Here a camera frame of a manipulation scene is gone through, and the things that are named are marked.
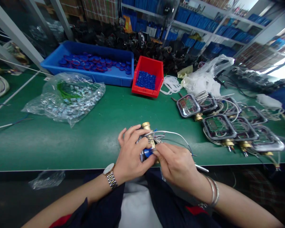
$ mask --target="red cuff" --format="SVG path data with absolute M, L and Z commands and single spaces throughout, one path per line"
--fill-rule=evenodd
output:
M 53 224 L 49 228 L 54 228 L 54 227 L 57 227 L 57 226 L 64 225 L 69 220 L 70 217 L 71 217 L 71 214 L 61 217 L 56 222 L 53 222 Z

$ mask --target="woman's right hand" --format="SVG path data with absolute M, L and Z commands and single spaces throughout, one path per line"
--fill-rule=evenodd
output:
M 171 183 L 190 194 L 202 190 L 205 177 L 195 166 L 190 151 L 186 148 L 167 144 L 156 144 L 153 153 L 159 158 L 163 176 Z

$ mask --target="plastic bag of metal parts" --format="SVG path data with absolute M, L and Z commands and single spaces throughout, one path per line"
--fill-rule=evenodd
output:
M 94 108 L 104 93 L 103 83 L 93 83 L 91 78 L 78 73 L 60 73 L 45 83 L 42 94 L 28 102 L 22 112 L 68 122 L 72 128 Z
M 203 91 L 209 91 L 213 96 L 220 96 L 220 84 L 213 78 L 222 70 L 232 66 L 234 58 L 220 55 L 210 62 L 207 62 L 197 71 L 188 74 L 181 85 L 187 90 L 188 93 L 197 95 Z
M 65 177 L 64 171 L 43 171 L 36 179 L 30 181 L 29 185 L 34 190 L 56 187 Z

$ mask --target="bracelet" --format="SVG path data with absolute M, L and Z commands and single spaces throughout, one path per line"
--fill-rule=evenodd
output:
M 216 190 L 216 199 L 211 204 L 211 207 L 215 207 L 219 201 L 219 188 L 218 188 L 218 185 L 216 184 L 216 182 L 211 177 L 208 177 L 208 178 L 214 183 L 215 190 Z
M 211 189 L 212 189 L 212 201 L 211 201 L 211 204 L 209 205 L 210 207 L 215 207 L 219 201 L 219 188 L 218 188 L 218 185 L 216 184 L 216 182 L 211 178 L 211 177 L 208 177 L 206 175 L 204 175 L 208 182 L 210 183 L 211 185 Z

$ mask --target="electronic meter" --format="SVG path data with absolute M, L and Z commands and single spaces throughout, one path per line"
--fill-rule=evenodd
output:
M 213 141 L 220 141 L 229 151 L 233 149 L 234 143 L 231 139 L 237 136 L 230 120 L 223 114 L 207 117 L 203 120 L 205 134 Z
M 255 106 L 247 106 L 242 108 L 240 116 L 245 117 L 251 125 L 258 125 L 268 122 L 268 119 L 266 119 Z
M 252 142 L 252 147 L 256 152 L 282 151 L 285 149 L 284 143 L 268 127 L 254 126 L 259 139 Z
M 247 148 L 251 148 L 251 142 L 259 138 L 255 129 L 244 117 L 238 117 L 234 122 L 231 123 L 234 127 L 237 136 L 233 139 L 241 148 L 245 157 L 248 157 Z
M 180 96 L 182 98 L 176 102 L 176 105 L 181 116 L 184 118 L 194 116 L 195 121 L 203 120 L 203 114 L 200 113 L 200 105 L 197 103 L 194 96 L 192 94 L 187 94 L 185 96 L 180 94 Z
M 218 107 L 218 104 L 211 92 L 208 92 L 208 97 L 203 103 L 200 103 L 199 105 L 201 108 L 201 113 L 203 115 L 210 114 Z
M 232 118 L 232 117 L 235 117 L 237 115 L 238 111 L 239 111 L 239 113 L 242 111 L 241 107 L 238 105 L 238 103 L 235 101 L 235 99 L 233 97 L 226 96 L 226 97 L 224 97 L 224 99 L 231 101 L 234 105 L 230 102 L 222 100 L 224 107 L 220 111 L 220 113 L 228 116 L 229 118 Z

